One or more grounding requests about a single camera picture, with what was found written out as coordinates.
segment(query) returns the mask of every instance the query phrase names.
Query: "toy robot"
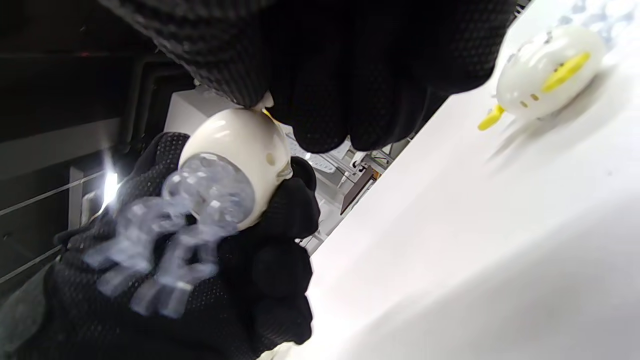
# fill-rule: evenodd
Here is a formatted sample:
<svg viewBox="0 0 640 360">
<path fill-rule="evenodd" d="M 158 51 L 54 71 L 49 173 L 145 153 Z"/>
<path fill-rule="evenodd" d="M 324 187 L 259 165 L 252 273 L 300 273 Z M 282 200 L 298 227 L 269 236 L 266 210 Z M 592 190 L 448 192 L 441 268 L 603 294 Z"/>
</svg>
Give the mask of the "toy robot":
<svg viewBox="0 0 640 360">
<path fill-rule="evenodd" d="M 161 196 L 138 199 L 120 211 L 116 236 L 84 255 L 89 265 L 106 271 L 98 289 L 114 297 L 146 278 L 131 308 L 180 317 L 193 287 L 218 272 L 219 242 L 255 224 L 291 176 L 285 135 L 260 109 L 214 115 L 185 144 Z M 195 224 L 188 223 L 189 215 Z M 173 236 L 156 264 L 154 247 L 166 234 Z"/>
<path fill-rule="evenodd" d="M 540 119 L 560 110 L 593 79 L 607 53 L 602 37 L 580 26 L 560 26 L 526 42 L 498 79 L 498 104 L 478 125 L 495 125 L 505 112 Z"/>
</svg>

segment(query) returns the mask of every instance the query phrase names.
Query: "black glove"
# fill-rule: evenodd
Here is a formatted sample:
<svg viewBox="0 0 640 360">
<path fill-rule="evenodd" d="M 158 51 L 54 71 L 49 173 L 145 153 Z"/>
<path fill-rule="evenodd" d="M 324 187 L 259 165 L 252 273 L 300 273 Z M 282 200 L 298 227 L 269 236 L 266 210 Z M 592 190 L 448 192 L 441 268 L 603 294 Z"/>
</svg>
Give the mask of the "black glove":
<svg viewBox="0 0 640 360">
<path fill-rule="evenodd" d="M 326 152 L 418 131 L 493 72 L 516 0 L 100 0 L 201 83 Z"/>
<path fill-rule="evenodd" d="M 158 196 L 187 139 L 178 133 L 156 138 L 120 187 L 116 208 Z M 110 212 L 60 234 L 56 241 L 66 249 L 61 258 L 0 312 L 0 358 L 249 360 L 283 342 L 309 339 L 305 292 L 312 269 L 294 239 L 317 230 L 316 178 L 306 161 L 291 163 L 293 178 L 278 187 L 258 224 L 220 243 L 218 274 L 194 287 L 176 320 L 130 309 L 133 293 L 151 275 L 113 299 L 97 289 L 104 271 L 85 264 L 83 254 L 114 236 Z"/>
</svg>

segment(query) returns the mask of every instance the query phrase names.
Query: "yellow fin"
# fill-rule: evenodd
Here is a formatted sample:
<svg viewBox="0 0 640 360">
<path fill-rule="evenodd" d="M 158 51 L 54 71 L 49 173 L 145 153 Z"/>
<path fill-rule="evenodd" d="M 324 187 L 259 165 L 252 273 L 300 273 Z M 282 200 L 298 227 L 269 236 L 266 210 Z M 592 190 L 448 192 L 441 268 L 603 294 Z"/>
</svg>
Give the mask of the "yellow fin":
<svg viewBox="0 0 640 360">
<path fill-rule="evenodd" d="M 484 131 L 494 126 L 502 117 L 504 108 L 500 105 L 496 105 L 493 110 L 487 115 L 480 124 L 478 124 L 478 130 Z"/>
<path fill-rule="evenodd" d="M 590 53 L 582 53 L 569 59 L 566 63 L 562 64 L 551 74 L 542 86 L 542 92 L 552 92 L 560 85 L 564 84 L 567 80 L 571 79 L 584 64 L 589 61 L 591 57 Z"/>
</svg>

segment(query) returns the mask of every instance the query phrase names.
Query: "white surface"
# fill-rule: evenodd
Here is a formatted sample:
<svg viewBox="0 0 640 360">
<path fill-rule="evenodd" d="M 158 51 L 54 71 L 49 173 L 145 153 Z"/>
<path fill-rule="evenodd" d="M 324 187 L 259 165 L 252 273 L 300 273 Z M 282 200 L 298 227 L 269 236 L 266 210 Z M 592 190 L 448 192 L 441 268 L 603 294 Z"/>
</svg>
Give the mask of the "white surface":
<svg viewBox="0 0 640 360">
<path fill-rule="evenodd" d="M 499 64 L 571 5 L 533 2 Z M 625 49 L 555 122 L 478 132 L 495 76 L 450 98 L 312 257 L 314 335 L 287 358 L 640 358 L 640 49 Z"/>
</svg>

